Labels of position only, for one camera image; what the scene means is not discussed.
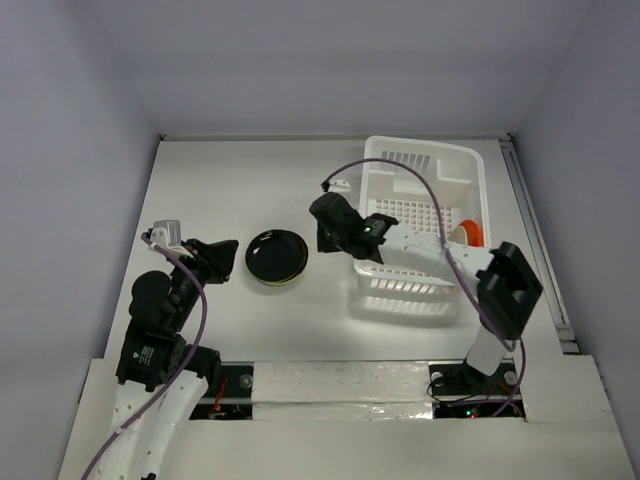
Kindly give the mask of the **lime green plate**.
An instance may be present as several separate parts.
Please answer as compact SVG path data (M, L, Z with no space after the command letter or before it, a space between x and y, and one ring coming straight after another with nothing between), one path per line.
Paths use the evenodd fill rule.
M262 279L262 278L256 278L256 280L258 282L260 282L261 284L266 285L266 286L283 287L283 286L290 285L290 284L296 282L300 277L301 277L301 275L296 275L296 276L289 277L287 279L277 280L277 281L271 281L271 280L266 280L266 279Z

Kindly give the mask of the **orange plate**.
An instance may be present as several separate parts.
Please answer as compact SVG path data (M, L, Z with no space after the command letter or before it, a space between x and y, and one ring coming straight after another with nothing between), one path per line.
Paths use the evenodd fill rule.
M484 246L484 234L482 228L475 221L467 219L463 220L460 224L464 225L473 235L472 247Z

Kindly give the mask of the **beige plate with black spot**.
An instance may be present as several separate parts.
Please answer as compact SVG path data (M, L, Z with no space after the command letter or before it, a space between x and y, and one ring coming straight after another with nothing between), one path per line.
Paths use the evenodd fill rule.
M448 240L461 245L471 246L473 235L464 225L460 224L449 233Z

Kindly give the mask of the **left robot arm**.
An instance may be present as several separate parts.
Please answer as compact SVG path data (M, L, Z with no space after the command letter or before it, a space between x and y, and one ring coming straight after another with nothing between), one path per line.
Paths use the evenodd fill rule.
M116 394L107 439L93 455L85 479L160 479L194 408L221 387L221 358L181 334L194 307L208 315L204 288L230 278L235 240L168 241L165 229L143 233L143 242L163 256L170 273L149 271L132 286L130 321L116 367Z

